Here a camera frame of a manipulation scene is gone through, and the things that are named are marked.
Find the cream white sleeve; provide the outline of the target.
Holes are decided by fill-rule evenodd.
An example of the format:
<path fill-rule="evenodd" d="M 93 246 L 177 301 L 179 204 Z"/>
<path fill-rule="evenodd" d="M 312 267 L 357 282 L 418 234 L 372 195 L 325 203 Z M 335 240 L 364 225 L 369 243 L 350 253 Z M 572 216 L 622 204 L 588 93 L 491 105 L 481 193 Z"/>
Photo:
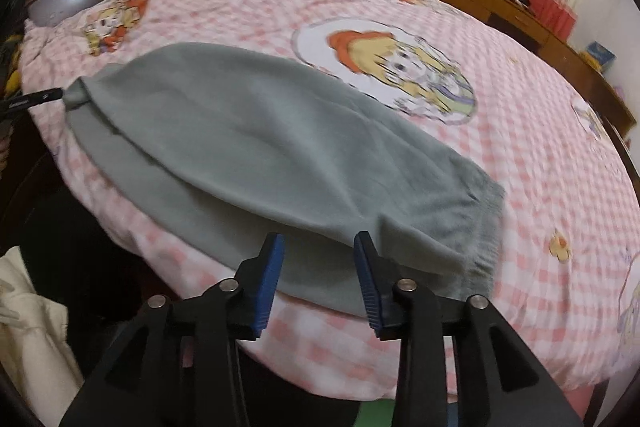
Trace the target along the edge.
<path fill-rule="evenodd" d="M 67 344 L 67 308 L 37 294 L 21 249 L 1 257 L 1 364 L 29 410 L 57 426 L 84 383 Z"/>

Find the long wooden low cabinet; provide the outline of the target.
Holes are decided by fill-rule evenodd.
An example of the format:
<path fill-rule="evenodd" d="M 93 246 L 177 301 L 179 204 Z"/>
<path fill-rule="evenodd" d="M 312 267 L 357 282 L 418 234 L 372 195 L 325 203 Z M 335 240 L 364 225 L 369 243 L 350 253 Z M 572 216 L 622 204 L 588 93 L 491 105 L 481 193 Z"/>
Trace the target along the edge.
<path fill-rule="evenodd" d="M 511 0 L 440 0 L 502 31 L 559 72 L 594 110 L 627 136 L 637 124 L 623 99 L 604 77 L 538 22 L 533 14 Z"/>

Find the pink checkered bed sheet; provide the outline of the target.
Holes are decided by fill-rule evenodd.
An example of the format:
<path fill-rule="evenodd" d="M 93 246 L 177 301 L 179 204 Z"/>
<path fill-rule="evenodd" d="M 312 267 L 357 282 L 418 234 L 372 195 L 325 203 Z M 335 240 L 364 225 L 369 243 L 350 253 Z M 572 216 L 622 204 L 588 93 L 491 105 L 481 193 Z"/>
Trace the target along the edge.
<path fill-rule="evenodd" d="M 32 118 L 70 191 L 181 297 L 285 238 L 248 350 L 331 398 L 395 392 L 352 241 L 487 296 L 564 390 L 639 362 L 639 203 L 552 67 L 438 0 L 104 0 L 26 20 Z"/>

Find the grey pants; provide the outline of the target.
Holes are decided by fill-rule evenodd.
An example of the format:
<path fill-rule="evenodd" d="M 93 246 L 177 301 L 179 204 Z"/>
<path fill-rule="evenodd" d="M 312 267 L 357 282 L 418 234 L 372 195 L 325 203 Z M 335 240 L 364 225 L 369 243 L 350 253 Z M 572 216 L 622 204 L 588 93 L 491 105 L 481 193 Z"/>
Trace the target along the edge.
<path fill-rule="evenodd" d="M 79 77 L 63 98 L 81 150 L 163 230 L 222 265 L 285 241 L 279 288 L 364 312 L 352 244 L 434 293 L 489 294 L 503 188 L 340 80 L 286 58 L 178 43 Z"/>

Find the blue yellow book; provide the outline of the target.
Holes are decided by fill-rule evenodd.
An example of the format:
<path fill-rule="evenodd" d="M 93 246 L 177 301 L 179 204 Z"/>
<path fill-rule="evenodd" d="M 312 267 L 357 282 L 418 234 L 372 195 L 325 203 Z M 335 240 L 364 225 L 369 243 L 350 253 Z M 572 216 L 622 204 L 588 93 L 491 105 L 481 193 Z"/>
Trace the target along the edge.
<path fill-rule="evenodd" d="M 616 55 L 597 41 L 590 42 L 580 56 L 595 70 L 604 74 L 616 59 Z"/>

